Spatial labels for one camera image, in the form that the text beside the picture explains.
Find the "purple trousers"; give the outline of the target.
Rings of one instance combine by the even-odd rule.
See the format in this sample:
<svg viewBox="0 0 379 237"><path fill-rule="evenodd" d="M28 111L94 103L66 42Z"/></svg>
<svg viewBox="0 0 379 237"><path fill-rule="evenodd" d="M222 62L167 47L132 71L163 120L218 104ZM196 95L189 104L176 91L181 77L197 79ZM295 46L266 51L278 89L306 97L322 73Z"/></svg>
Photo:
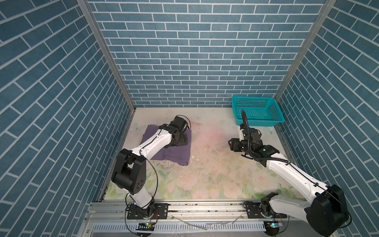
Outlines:
<svg viewBox="0 0 379 237"><path fill-rule="evenodd" d="M152 137L158 130L159 126L150 124L147 126L143 137L141 144L144 143L146 140L148 140L150 137ZM191 147L191 130L186 130L185 135L188 139L188 144L184 146L175 146L175 147L168 147L168 148L162 148L159 152L157 152L151 160L155 161L171 161L174 163L179 164L180 166L188 166L190 162L190 147Z"/></svg>

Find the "teal plastic basket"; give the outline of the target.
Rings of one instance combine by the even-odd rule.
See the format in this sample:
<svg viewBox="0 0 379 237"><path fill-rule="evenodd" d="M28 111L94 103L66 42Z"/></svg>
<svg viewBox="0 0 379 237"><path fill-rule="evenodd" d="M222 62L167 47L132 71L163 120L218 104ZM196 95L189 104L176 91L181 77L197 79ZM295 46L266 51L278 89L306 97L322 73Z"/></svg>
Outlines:
<svg viewBox="0 0 379 237"><path fill-rule="evenodd" d="M234 96L232 108L236 125L243 124L242 110L246 113L250 127L272 127L285 122L283 113L274 98Z"/></svg>

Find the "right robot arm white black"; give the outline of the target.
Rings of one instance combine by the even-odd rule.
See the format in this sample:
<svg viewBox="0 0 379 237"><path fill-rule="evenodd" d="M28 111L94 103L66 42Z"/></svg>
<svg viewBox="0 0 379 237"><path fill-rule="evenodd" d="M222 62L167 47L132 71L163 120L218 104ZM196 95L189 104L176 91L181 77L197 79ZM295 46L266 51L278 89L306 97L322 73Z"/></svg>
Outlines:
<svg viewBox="0 0 379 237"><path fill-rule="evenodd" d="M301 201L271 192L261 198L263 217L273 218L280 214L292 216L308 223L323 237L351 224L345 194L339 186L329 186L310 176L271 145L238 138L232 138L228 144L232 151L240 152L244 158L254 160L279 175L305 198Z"/></svg>

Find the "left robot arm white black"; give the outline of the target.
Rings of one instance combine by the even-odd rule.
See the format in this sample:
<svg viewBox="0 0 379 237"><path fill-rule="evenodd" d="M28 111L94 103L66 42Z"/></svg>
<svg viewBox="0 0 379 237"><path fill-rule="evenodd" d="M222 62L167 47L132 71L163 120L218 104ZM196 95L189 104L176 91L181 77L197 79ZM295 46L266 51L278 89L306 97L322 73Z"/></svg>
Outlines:
<svg viewBox="0 0 379 237"><path fill-rule="evenodd" d="M154 212L155 199L145 188L147 163L164 148L187 145L186 130L189 126L176 128L161 125L156 133L132 150L122 149L116 158L111 181L126 190L139 212L151 217Z"/></svg>

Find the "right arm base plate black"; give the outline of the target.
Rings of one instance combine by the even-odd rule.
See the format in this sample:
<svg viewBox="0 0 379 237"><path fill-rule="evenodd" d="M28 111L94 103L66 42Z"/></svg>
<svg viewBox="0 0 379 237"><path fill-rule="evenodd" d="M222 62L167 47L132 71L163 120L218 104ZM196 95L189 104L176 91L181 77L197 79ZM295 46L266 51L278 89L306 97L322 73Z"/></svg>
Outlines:
<svg viewBox="0 0 379 237"><path fill-rule="evenodd" d="M274 213L272 211L262 209L260 202L244 201L242 206L246 210L248 219L284 219L288 217L283 213Z"/></svg>

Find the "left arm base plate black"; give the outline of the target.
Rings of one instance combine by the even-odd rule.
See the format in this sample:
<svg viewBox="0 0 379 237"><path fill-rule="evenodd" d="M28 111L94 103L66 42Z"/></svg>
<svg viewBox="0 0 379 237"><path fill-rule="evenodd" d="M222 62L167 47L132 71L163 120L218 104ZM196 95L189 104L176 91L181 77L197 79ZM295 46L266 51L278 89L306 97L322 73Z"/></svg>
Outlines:
<svg viewBox="0 0 379 237"><path fill-rule="evenodd" d="M168 207L168 203L154 203L143 209L131 202L126 208L126 218L128 220L167 219Z"/></svg>

